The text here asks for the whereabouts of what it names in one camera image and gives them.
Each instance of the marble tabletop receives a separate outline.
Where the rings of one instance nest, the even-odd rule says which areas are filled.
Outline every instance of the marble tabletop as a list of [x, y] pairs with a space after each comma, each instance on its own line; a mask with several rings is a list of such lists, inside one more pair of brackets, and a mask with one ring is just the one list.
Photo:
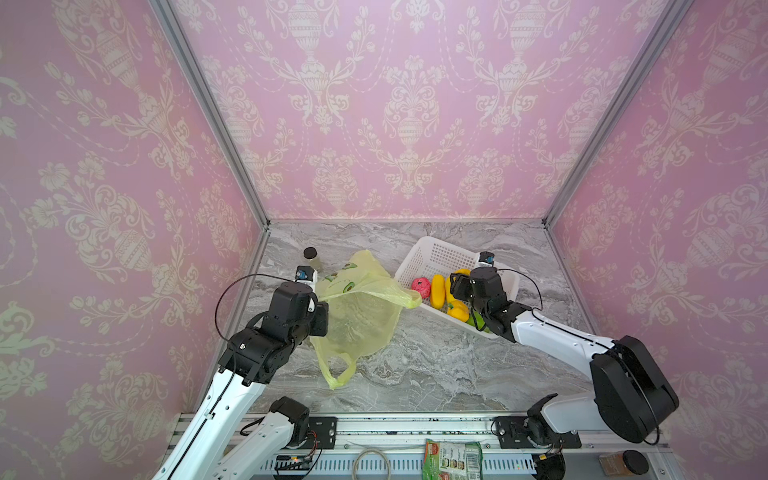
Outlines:
[[[488, 250], [498, 261], [536, 280], [547, 316], [579, 329], [586, 323], [550, 248], [541, 222], [514, 223], [273, 223], [259, 272], [292, 278], [306, 247], [315, 247], [323, 273], [338, 270], [357, 250], [371, 250], [394, 275], [413, 244], [426, 235], [471, 251]], [[244, 325], [267, 310], [279, 283], [257, 277]], [[521, 278], [518, 301], [538, 304], [533, 285]], [[332, 362], [341, 373], [346, 364]], [[447, 324], [425, 309], [403, 310], [390, 344], [358, 360], [349, 383], [331, 390], [309, 341], [296, 348], [252, 412], [289, 396], [314, 412], [524, 411], [550, 393], [591, 387], [559, 360], [504, 339], [486, 339]]]

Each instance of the barcode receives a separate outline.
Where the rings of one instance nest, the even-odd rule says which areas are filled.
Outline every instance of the barcode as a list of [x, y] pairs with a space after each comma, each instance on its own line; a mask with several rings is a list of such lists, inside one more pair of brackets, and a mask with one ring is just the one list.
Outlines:
[[478, 471], [480, 470], [480, 458], [478, 457], [477, 452], [470, 452], [467, 451], [467, 471]]

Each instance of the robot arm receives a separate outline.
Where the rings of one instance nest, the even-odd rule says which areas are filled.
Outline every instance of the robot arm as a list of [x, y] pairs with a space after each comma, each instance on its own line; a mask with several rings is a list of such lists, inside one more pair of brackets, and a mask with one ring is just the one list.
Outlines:
[[[272, 404], [270, 414], [247, 441], [221, 458], [243, 415], [275, 372], [288, 362], [296, 346], [308, 335], [326, 335], [328, 304], [318, 302], [314, 293], [316, 281], [317, 272], [300, 266], [296, 282], [284, 282], [275, 290], [270, 309], [232, 336], [203, 404], [155, 480], [208, 479], [219, 468], [222, 472], [226, 468], [230, 475], [237, 472], [239, 478], [250, 478], [252, 474], [246, 473], [269, 455], [289, 443], [299, 445], [306, 439], [309, 411], [283, 397]], [[261, 319], [261, 326], [256, 327]], [[243, 444], [254, 442], [258, 442], [258, 455], [254, 455], [253, 447], [243, 450]]]
[[528, 410], [531, 434], [538, 444], [547, 445], [557, 434], [580, 429], [610, 429], [639, 443], [680, 405], [640, 340], [585, 333], [508, 300], [493, 259], [493, 253], [482, 252], [468, 276], [453, 273], [451, 294], [470, 303], [496, 335], [566, 362], [594, 387], [594, 392], [575, 396], [547, 396]]

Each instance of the pink ball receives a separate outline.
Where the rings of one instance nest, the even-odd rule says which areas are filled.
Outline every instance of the pink ball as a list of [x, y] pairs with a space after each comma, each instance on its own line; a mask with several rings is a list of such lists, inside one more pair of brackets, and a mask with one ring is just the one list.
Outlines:
[[419, 295], [422, 296], [423, 300], [425, 298], [429, 298], [429, 292], [432, 291], [432, 284], [429, 282], [429, 279], [421, 277], [413, 280], [413, 283], [411, 283], [411, 289], [419, 292]]

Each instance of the pink damask wallpaper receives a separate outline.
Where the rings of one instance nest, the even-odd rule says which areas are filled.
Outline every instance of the pink damask wallpaper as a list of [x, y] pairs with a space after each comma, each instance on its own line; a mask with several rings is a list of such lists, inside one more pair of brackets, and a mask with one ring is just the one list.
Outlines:
[[3, 2], [0, 152], [0, 478], [151, 477], [259, 229], [149, 4]]
[[173, 4], [270, 218], [541, 218], [666, 0]]
[[602, 333], [680, 396], [693, 480], [765, 478], [768, 2], [694, 2], [555, 226]]

